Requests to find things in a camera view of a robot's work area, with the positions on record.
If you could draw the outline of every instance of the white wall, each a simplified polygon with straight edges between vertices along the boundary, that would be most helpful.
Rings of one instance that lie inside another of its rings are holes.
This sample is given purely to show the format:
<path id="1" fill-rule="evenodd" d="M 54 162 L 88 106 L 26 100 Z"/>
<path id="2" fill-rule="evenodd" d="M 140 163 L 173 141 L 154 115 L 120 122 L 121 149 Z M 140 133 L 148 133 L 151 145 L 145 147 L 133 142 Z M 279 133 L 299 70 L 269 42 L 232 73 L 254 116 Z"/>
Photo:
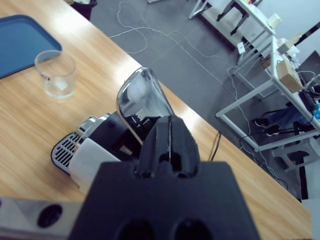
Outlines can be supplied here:
<path id="1" fill-rule="evenodd" d="M 300 53 L 297 55 L 300 63 L 306 60 L 314 51 L 317 51 L 318 54 L 320 54 L 320 29 L 315 31 L 312 35 L 308 36 L 297 47 L 300 50 Z"/>

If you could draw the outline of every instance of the wooden tabletop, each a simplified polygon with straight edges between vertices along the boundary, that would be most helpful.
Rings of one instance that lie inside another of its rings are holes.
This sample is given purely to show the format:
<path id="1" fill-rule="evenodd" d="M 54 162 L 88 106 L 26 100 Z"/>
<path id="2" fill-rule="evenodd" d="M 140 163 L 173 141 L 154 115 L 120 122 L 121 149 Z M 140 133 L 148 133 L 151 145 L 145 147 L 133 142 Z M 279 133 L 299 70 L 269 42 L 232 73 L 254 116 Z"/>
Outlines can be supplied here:
<path id="1" fill-rule="evenodd" d="M 35 67 L 0 80 L 0 196 L 83 201 L 51 162 L 51 150 L 88 116 L 113 113 L 118 90 L 140 64 L 62 0 L 1 0 L 0 17 L 16 14 L 34 18 L 74 58 L 77 85 L 72 97 L 58 101 L 46 96 Z M 162 88 L 207 161 L 218 132 Z M 263 239 L 311 237 L 308 210 L 224 137 L 215 160 L 232 167 Z"/>

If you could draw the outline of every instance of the drip tray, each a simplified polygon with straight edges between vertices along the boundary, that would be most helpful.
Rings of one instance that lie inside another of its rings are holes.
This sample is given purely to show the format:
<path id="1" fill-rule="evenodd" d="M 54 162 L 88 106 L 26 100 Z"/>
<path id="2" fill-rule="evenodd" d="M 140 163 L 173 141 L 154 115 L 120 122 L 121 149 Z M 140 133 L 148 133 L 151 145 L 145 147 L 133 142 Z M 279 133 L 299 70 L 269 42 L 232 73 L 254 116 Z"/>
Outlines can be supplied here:
<path id="1" fill-rule="evenodd" d="M 51 152 L 51 160 L 59 169 L 70 175 L 69 163 L 75 154 L 75 146 L 80 134 L 73 132 L 58 142 Z"/>

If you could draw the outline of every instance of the glass cup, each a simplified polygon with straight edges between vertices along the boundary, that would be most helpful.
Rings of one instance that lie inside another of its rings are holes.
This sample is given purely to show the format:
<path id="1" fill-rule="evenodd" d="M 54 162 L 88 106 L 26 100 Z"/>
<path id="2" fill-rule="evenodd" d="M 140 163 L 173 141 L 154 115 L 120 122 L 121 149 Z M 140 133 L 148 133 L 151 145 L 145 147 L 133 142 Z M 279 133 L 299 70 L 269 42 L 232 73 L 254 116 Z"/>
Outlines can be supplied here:
<path id="1" fill-rule="evenodd" d="M 70 97 L 76 88 L 76 62 L 66 53 L 48 50 L 39 53 L 34 64 L 43 79 L 46 94 L 57 99 Z"/>

